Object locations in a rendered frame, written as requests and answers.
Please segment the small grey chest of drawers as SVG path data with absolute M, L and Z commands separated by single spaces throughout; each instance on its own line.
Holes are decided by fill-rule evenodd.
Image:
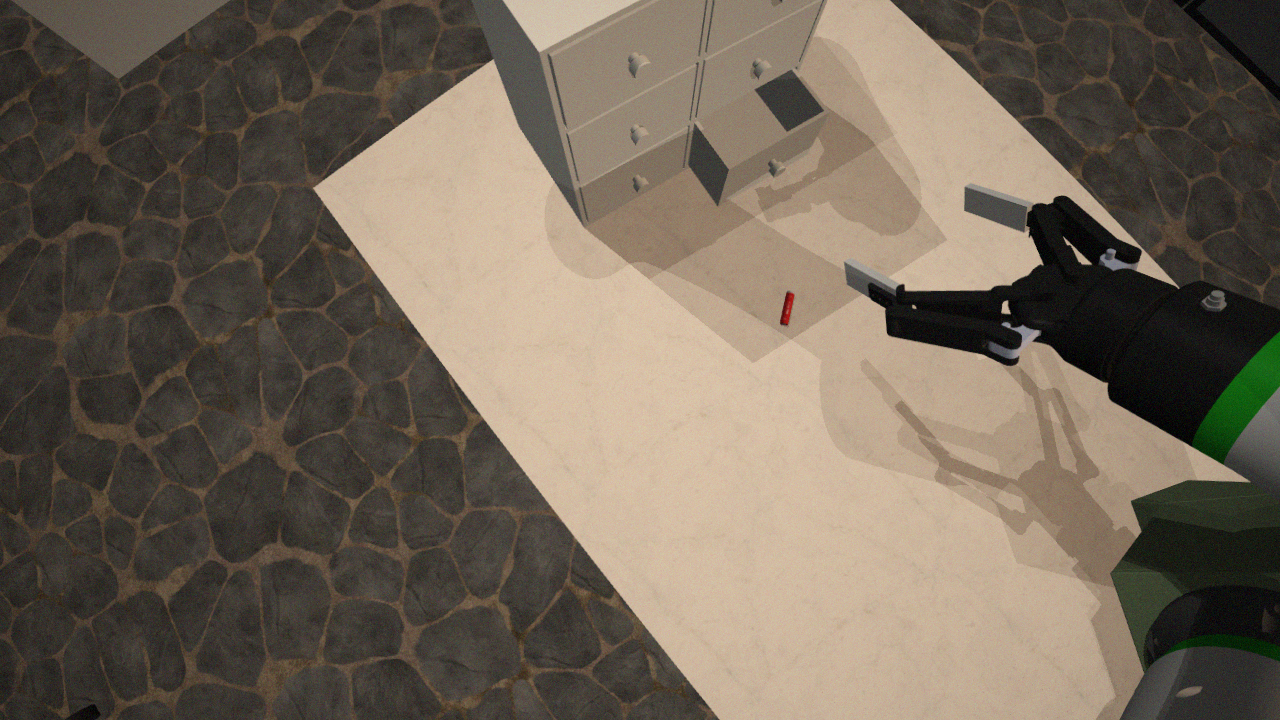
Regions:
M 803 6 L 806 6 L 817 1 L 817 0 L 808 0 L 801 5 L 795 6 L 794 9 L 785 12 L 781 15 L 777 15 L 774 19 L 768 20 L 762 26 L 758 26 L 756 28 L 749 31 L 748 33 L 741 35 L 737 38 L 733 38 L 728 44 L 724 44 L 721 47 L 716 47 L 716 50 L 710 53 L 705 53 L 707 36 L 710 23 L 710 10 L 713 3 L 713 0 L 707 0 L 703 17 L 701 38 L 700 38 L 698 59 L 689 61 L 684 67 L 680 67 L 678 69 L 671 72 L 669 74 L 660 77 L 660 79 L 657 79 L 650 85 L 639 88 L 636 92 L 630 94 L 627 97 L 621 99 L 620 101 L 612 104 L 611 106 L 603 109 L 602 111 L 598 111 L 593 117 L 589 117 L 588 119 L 581 120 L 579 124 L 572 126 L 570 129 L 567 129 L 561 114 L 561 106 L 556 94 L 556 85 L 553 81 L 550 64 L 547 54 L 556 51 L 557 49 L 564 46 L 566 44 L 570 44 L 573 40 L 582 37 L 582 35 L 588 35 L 593 29 L 605 26 L 607 23 L 614 20 L 620 15 L 625 15 L 626 13 L 632 12 L 637 6 L 643 6 L 644 4 L 652 0 L 472 0 L 475 12 L 477 14 L 477 19 L 483 27 L 483 33 L 485 35 L 486 38 L 486 44 L 492 51 L 492 56 L 495 61 L 497 70 L 500 76 L 500 81 L 506 88 L 507 97 L 509 99 L 509 105 L 515 111 L 515 118 L 518 123 L 518 128 L 524 132 L 525 137 L 529 140 L 529 143 L 532 146 L 534 151 L 538 154 L 538 158 L 547 168 L 552 179 L 561 190 L 561 193 L 563 193 L 564 199 L 570 204 L 570 208 L 572 208 L 576 217 L 579 217 L 579 222 L 581 222 L 584 228 L 602 219 L 602 217 L 605 217 L 611 211 L 614 211 L 616 209 L 632 201 L 634 199 L 637 199 L 643 193 L 639 193 L 634 199 L 630 199 L 628 201 L 621 204 L 618 208 L 607 211 L 604 215 L 589 223 L 582 206 L 582 199 L 579 190 L 580 186 L 588 183 L 589 181 L 593 181 L 598 176 L 602 176 L 607 170 L 611 170 L 612 168 L 620 165 L 621 163 L 628 160 L 630 158 L 634 158 L 639 152 L 643 152 L 644 150 L 652 147 L 653 145 L 660 142 L 662 140 L 669 137 L 671 135 L 675 135 L 676 132 L 684 129 L 687 126 L 689 126 L 689 135 L 684 158 L 684 169 L 675 173 L 675 176 L 689 169 L 690 168 L 689 155 L 692 142 L 694 122 L 700 120 L 703 117 L 707 117 L 710 113 L 723 108 L 724 105 L 733 102 L 733 100 L 742 97 L 745 94 L 751 92 L 753 90 L 760 87 L 762 85 L 765 85 L 771 79 L 774 79 L 785 74 L 788 70 L 792 70 L 794 68 L 796 68 L 796 70 L 799 72 L 827 3 L 827 0 L 823 0 L 820 3 L 820 9 L 817 14 L 817 19 L 814 20 L 812 32 L 806 38 L 806 45 L 803 50 L 803 55 L 800 56 L 800 60 L 797 61 L 796 65 L 790 67 L 788 69 L 781 72 L 777 76 L 773 76 L 771 79 L 765 79 L 760 85 L 749 88 L 746 92 L 740 94 L 737 97 L 733 97 L 730 101 L 722 104 L 721 106 L 710 111 L 707 111 L 707 114 L 698 117 L 696 119 L 698 96 L 701 83 L 701 69 L 704 59 L 707 56 L 710 56 L 721 51 L 722 49 L 728 47 L 730 45 L 737 42 L 739 40 L 755 33 L 758 29 L 762 29 L 765 26 L 771 26 L 776 20 L 782 19 L 785 15 L 797 12 Z M 602 115 L 603 113 L 611 110 L 612 108 L 616 108 L 621 102 L 627 101 L 630 97 L 641 94 L 646 88 L 652 88 L 654 85 L 660 83 L 662 81 L 669 78 L 671 76 L 675 76 L 678 72 L 689 67 L 692 67 L 694 64 L 696 64 L 698 68 L 692 90 L 692 105 L 691 105 L 689 124 L 682 126 L 678 129 L 675 129 L 669 135 L 666 135 L 664 137 L 657 140 L 655 142 L 648 145 L 646 147 L 639 150 L 637 152 L 634 152 L 628 158 L 617 161 L 614 165 L 607 168 L 605 170 L 602 170 L 600 173 L 593 176 L 588 181 L 579 183 L 573 169 L 573 160 L 570 152 L 570 143 L 566 133 L 577 128 L 579 126 L 585 124 L 588 120 L 593 120 L 595 117 Z M 669 178 L 675 176 L 669 176 L 666 181 L 669 181 Z M 660 181 L 660 183 L 658 184 L 662 184 L 666 181 Z M 655 188 L 658 184 L 654 184 L 649 190 Z M 649 190 L 646 190 L 644 193 L 646 193 Z

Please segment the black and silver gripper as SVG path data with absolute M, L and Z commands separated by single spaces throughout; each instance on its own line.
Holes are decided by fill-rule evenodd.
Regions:
M 1142 250 L 1117 240 L 1068 196 L 1033 204 L 979 184 L 965 186 L 964 211 L 1029 231 L 1036 243 L 1044 266 L 1012 284 L 905 291 L 905 284 L 852 258 L 844 261 L 847 284 L 886 307 L 891 337 L 982 354 L 1007 366 L 1019 363 L 1027 345 L 1039 342 L 1108 383 L 1126 334 L 1178 287 L 1137 272 Z M 1062 237 L 1094 265 L 1079 263 Z M 1011 314 L 1002 313 L 1005 301 Z

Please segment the tan drawer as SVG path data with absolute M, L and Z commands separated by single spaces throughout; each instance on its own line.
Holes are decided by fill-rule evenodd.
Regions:
M 579 183 L 689 124 L 696 68 L 694 64 L 566 133 Z
M 689 126 L 580 186 L 588 222 L 682 170 L 687 135 Z
M 547 54 L 567 129 L 698 59 L 705 3 L 652 0 Z
M 806 156 L 828 115 L 794 68 L 694 122 L 689 167 L 721 206 Z
M 822 1 L 803 6 L 707 56 L 701 69 L 696 119 L 796 65 Z
M 780 3 L 781 1 L 781 3 Z M 792 1 L 792 3 L 791 3 Z M 808 0 L 713 0 L 707 50 L 728 44 L 733 38 L 774 19 L 777 15 Z

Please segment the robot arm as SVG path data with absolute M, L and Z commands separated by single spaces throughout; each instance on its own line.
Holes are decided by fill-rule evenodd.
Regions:
M 1108 398 L 1280 502 L 1280 309 L 1204 281 L 1162 301 L 1117 350 Z M 1280 720 L 1277 603 L 1252 585 L 1172 600 L 1119 720 Z

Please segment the red aaa battery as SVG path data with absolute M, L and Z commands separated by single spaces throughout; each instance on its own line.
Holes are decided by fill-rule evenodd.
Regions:
M 791 314 L 792 304 L 794 304 L 794 291 L 787 291 L 785 296 L 785 306 L 780 320 L 781 325 L 788 325 L 788 318 Z

